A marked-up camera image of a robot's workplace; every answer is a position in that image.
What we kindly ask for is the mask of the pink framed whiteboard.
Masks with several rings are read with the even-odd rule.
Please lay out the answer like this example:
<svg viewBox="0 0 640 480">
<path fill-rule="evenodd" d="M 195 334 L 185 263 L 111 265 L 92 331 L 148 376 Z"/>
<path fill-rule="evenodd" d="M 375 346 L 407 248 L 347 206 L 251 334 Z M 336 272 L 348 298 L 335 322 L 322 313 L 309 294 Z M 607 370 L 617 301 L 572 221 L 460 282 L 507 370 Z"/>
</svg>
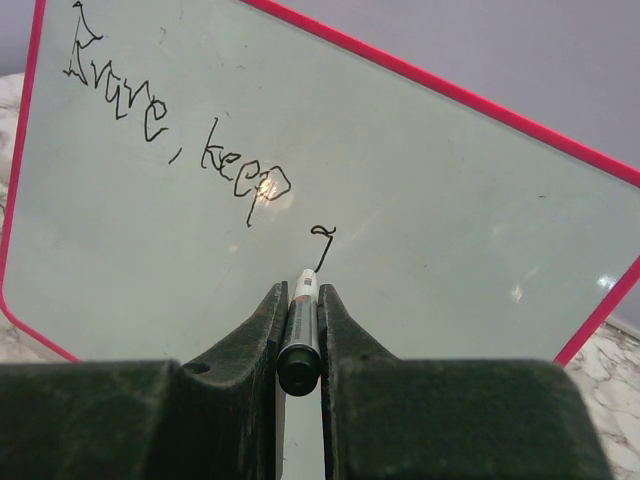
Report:
<svg viewBox="0 0 640 480">
<path fill-rule="evenodd" d="M 272 1 L 39 1 L 1 308 L 56 363 L 187 363 L 316 272 L 402 360 L 565 364 L 639 277 L 639 174 Z"/>
</svg>

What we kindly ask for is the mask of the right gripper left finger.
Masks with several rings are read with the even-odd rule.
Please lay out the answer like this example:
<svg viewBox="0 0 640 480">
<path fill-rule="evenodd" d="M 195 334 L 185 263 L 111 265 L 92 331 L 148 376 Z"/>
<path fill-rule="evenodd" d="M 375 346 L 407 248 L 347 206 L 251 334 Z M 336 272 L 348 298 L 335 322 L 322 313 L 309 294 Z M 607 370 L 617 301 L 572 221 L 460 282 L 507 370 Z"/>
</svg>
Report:
<svg viewBox="0 0 640 480">
<path fill-rule="evenodd" d="M 288 287 L 187 363 L 5 364 L 5 479 L 277 479 Z"/>
</svg>

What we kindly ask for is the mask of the white whiteboard marker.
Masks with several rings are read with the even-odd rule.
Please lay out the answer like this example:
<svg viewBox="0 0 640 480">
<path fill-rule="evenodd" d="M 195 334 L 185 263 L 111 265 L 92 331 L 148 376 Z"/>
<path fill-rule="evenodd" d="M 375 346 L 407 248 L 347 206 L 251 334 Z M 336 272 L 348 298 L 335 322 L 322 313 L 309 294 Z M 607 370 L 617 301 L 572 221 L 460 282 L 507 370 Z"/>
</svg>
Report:
<svg viewBox="0 0 640 480">
<path fill-rule="evenodd" d="M 280 386 L 291 396 L 302 397 L 311 393 L 320 376 L 318 297 L 316 272 L 305 269 L 295 286 L 277 358 Z"/>
</svg>

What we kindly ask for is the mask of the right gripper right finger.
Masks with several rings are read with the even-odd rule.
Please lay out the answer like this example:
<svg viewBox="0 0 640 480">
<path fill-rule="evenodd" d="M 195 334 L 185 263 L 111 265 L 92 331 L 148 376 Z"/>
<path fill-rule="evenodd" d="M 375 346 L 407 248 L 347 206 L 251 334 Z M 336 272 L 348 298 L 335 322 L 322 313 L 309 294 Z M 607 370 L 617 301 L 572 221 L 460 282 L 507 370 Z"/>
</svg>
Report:
<svg viewBox="0 0 640 480">
<path fill-rule="evenodd" d="M 609 479 L 579 389 L 539 360 L 402 360 L 319 294 L 329 479 Z"/>
</svg>

